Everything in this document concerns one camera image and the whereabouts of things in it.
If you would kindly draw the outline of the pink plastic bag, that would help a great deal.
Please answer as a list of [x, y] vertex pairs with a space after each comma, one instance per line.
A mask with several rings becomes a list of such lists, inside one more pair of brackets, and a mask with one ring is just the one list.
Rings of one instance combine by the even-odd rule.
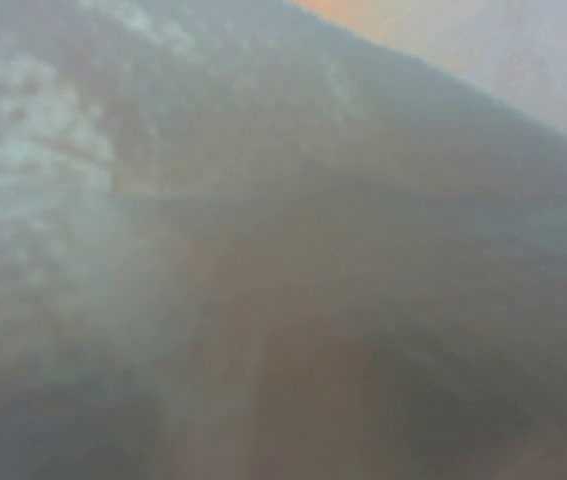
[[0, 479], [567, 479], [567, 135], [289, 1], [0, 1]]

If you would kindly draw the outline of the orange fake fruit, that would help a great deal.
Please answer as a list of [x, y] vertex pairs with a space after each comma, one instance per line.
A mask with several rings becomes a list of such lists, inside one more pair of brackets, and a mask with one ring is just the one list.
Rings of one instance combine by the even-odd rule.
[[300, 0], [296, 4], [376, 43], [423, 54], [446, 27], [463, 20], [475, 1]]

